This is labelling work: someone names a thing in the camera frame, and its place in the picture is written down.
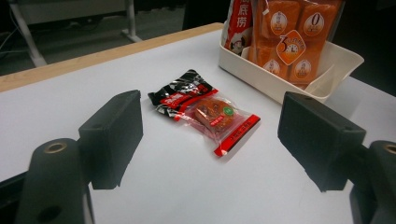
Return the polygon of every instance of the snack package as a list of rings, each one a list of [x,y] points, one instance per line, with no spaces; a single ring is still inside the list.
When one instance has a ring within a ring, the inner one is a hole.
[[[191,127],[217,143],[217,156],[226,155],[260,121],[237,108],[194,70],[148,94],[156,110]]]
[[[250,46],[252,35],[252,6],[250,0],[232,0],[224,24],[221,45],[240,55]]]
[[[300,88],[317,77],[320,54],[343,0],[257,0],[248,60]]]

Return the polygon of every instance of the red and black package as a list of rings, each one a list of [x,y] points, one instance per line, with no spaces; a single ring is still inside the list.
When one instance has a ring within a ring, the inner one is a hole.
[[[192,69],[148,97],[158,112],[176,121],[184,119],[213,139],[218,144],[214,152],[220,157],[260,121],[221,96]]]

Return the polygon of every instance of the table edge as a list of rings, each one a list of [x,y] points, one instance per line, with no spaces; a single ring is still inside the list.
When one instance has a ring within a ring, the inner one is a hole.
[[[107,49],[74,59],[65,60],[58,63],[52,63],[45,66],[1,76],[0,92],[10,91],[28,84],[36,83],[52,77],[57,77],[66,73],[77,71],[85,67],[108,62],[148,49],[158,48],[160,46],[171,44],[183,39],[217,31],[219,29],[222,29],[222,27],[223,23],[215,22],[189,30],[176,32],[170,35],[162,35],[159,37],[144,40],[142,42],[131,43],[129,45],[117,47],[114,49]]]

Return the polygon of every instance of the green label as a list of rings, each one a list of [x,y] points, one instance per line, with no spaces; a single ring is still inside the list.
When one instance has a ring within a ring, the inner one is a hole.
[[[228,106],[223,107],[223,112],[225,115],[228,115],[228,116],[233,115],[233,109]]]

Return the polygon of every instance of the gray floor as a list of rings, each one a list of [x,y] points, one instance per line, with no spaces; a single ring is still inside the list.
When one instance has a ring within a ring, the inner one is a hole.
[[[184,7],[137,12],[136,34],[142,39],[150,39],[181,31],[183,17]],[[132,42],[121,33],[121,30],[126,28],[126,17],[120,14],[103,17],[99,22],[88,24],[68,21],[43,27],[38,25],[34,27],[32,35],[47,63],[57,63],[131,44]],[[11,52],[6,57],[4,53],[0,54],[0,76],[35,67],[24,40],[19,35],[16,36],[18,38],[8,40],[13,41]]]

